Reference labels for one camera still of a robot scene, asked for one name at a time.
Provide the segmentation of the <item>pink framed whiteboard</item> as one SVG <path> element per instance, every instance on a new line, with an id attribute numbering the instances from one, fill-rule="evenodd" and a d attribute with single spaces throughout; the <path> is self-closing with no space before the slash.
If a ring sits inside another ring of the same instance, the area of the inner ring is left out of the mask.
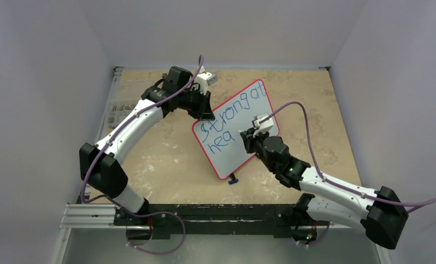
<path id="1" fill-rule="evenodd" d="M 226 179 L 253 157 L 246 153 L 239 133 L 251 128 L 258 115 L 273 111 L 265 84 L 257 79 L 215 107 L 214 120 L 192 125 L 192 132 L 219 179 Z"/>

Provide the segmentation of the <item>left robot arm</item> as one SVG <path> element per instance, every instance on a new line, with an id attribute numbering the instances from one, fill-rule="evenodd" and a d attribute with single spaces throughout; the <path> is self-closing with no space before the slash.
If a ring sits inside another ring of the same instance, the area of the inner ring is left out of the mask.
<path id="1" fill-rule="evenodd" d="M 81 192 L 90 185 L 125 211 L 147 215 L 149 203 L 129 186 L 122 163 L 146 132 L 176 109 L 187 111 L 196 120 L 214 120 L 208 88 L 215 82 L 216 74 L 204 67 L 195 73 L 171 67 L 144 91 L 133 110 L 107 136 L 80 148 Z"/>

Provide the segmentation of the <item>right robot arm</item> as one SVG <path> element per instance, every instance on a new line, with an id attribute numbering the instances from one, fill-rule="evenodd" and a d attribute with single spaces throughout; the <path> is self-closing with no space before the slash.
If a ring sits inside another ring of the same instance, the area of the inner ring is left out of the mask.
<path id="1" fill-rule="evenodd" d="M 408 212 L 394 190 L 386 186 L 379 190 L 365 188 L 320 173 L 292 156 L 281 137 L 268 132 L 255 135 L 255 129 L 250 128 L 240 136 L 246 153 L 255 154 L 280 184 L 328 199 L 326 205 L 316 205 L 315 198 L 303 203 L 312 220 L 364 230 L 377 245 L 390 250 L 397 247 Z"/>

